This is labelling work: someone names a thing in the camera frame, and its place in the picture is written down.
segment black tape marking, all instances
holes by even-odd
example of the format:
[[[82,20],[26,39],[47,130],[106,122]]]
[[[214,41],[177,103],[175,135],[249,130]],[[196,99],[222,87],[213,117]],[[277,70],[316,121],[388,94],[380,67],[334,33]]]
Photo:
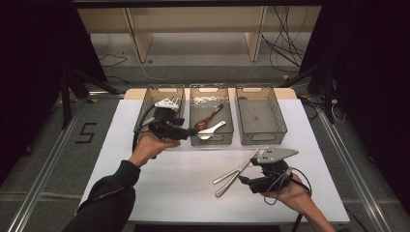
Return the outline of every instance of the black tape marking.
[[[87,141],[76,141],[75,144],[86,144],[86,143],[91,143],[91,141],[93,140],[94,137],[94,132],[84,132],[85,128],[87,126],[93,125],[95,126],[97,123],[85,123],[84,126],[82,126],[82,130],[81,133],[79,135],[90,135],[90,137],[88,138]]]

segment person's left hand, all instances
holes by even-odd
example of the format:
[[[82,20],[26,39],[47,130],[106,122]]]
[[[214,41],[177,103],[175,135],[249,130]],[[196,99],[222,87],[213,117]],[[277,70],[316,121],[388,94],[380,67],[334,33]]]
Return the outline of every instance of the person's left hand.
[[[178,147],[179,145],[181,145],[179,140],[159,140],[148,130],[139,135],[138,143],[136,144],[129,161],[136,166],[141,167],[147,163],[149,159],[159,155],[163,150]]]

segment desk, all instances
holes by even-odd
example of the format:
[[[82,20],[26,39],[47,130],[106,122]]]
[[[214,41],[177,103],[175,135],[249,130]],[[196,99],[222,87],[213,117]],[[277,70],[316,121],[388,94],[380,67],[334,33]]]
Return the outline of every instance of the desk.
[[[111,126],[102,145],[90,181],[86,187],[84,201],[99,178],[111,175],[121,160],[131,155],[133,127],[142,104],[143,90],[131,90],[126,100],[121,100]],[[278,103],[288,133],[281,148],[299,150],[299,154],[286,159],[293,167],[302,170],[313,188],[313,199],[332,223],[346,223],[349,218],[343,208],[336,187],[315,140],[308,117],[293,90],[277,89]],[[297,213],[278,202],[269,206],[259,194],[236,180],[220,198],[212,181],[223,173],[234,169],[252,149],[242,146],[236,123],[235,103],[231,103],[234,119],[232,144],[225,147],[192,147],[190,141],[182,141],[180,147],[162,152],[156,159],[142,167],[136,189],[131,223],[180,223],[180,224],[279,224],[293,223]],[[185,118],[189,118],[186,104]],[[260,177],[260,167],[247,167],[242,174],[251,178]]]

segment brown utensil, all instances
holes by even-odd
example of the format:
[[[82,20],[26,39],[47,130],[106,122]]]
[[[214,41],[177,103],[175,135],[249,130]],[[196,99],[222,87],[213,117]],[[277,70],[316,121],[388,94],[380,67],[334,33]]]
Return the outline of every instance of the brown utensil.
[[[206,117],[205,119],[199,120],[196,124],[195,124],[195,128],[198,131],[202,131],[208,128],[208,121],[214,117],[214,115],[216,115],[218,112],[220,112],[220,110],[223,108],[223,103],[221,103],[220,105],[218,105],[217,108],[214,109],[214,111],[212,111],[212,113]]]

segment white spoon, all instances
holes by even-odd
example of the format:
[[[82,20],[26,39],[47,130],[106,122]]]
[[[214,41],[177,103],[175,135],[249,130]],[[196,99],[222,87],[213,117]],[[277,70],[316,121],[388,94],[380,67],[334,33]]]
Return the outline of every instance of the white spoon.
[[[200,139],[203,139],[203,140],[208,139],[208,138],[210,138],[211,136],[201,136],[200,134],[201,134],[201,133],[205,133],[205,134],[214,133],[219,127],[221,127],[221,126],[223,126],[223,125],[225,125],[225,124],[226,124],[225,121],[220,121],[220,123],[214,125],[213,127],[209,128],[209,129],[201,130],[201,131],[198,133],[198,136],[199,136]]]

